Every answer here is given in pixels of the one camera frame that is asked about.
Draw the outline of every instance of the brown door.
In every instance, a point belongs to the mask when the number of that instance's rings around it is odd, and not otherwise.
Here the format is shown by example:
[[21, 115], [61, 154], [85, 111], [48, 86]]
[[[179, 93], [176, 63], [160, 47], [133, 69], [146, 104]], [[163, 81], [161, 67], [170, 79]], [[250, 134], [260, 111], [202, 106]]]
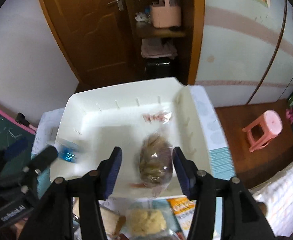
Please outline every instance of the brown door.
[[39, 0], [57, 43], [92, 88], [139, 80], [128, 12], [114, 0]]

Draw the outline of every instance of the pink stool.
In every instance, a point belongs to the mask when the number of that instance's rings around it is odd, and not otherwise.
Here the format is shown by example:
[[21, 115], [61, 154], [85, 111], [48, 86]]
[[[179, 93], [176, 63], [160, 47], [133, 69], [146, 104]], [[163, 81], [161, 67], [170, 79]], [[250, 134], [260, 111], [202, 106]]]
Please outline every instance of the pink stool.
[[[251, 129], [256, 125], [260, 125], [264, 134], [255, 141]], [[260, 150], [267, 146], [269, 142], [282, 131], [282, 121], [278, 113], [273, 110], [267, 110], [261, 114], [256, 120], [242, 129], [248, 133], [248, 141], [251, 145], [250, 152]]]

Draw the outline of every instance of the wooden shelf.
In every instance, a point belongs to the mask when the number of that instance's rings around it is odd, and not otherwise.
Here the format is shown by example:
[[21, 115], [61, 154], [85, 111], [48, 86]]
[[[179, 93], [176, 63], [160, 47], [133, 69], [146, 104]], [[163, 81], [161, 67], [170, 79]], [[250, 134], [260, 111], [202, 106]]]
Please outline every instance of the wooden shelf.
[[140, 38], [181, 38], [185, 37], [185, 32], [182, 31], [171, 31], [168, 28], [155, 28], [153, 25], [138, 22], [136, 24], [136, 34]]

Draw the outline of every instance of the green chalkboard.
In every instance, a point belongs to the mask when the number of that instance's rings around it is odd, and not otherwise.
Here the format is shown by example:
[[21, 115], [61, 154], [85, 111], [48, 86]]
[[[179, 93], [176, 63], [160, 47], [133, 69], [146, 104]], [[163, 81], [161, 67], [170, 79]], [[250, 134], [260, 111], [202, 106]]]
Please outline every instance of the green chalkboard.
[[28, 148], [6, 164], [0, 177], [21, 171], [30, 161], [32, 145], [35, 137], [33, 134], [17, 126], [15, 123], [9, 121], [0, 114], [0, 150], [7, 148], [8, 145], [13, 144], [17, 139], [22, 137], [27, 138], [29, 142]]

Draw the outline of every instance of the door handle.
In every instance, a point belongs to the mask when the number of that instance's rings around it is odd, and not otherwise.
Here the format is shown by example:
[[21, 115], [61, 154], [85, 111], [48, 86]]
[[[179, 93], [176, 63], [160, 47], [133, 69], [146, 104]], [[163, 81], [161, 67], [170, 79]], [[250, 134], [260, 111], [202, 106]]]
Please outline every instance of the door handle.
[[107, 5], [114, 4], [114, 3], [117, 3], [118, 4], [119, 11], [123, 11], [124, 10], [122, 0], [114, 0], [112, 2], [108, 2]]

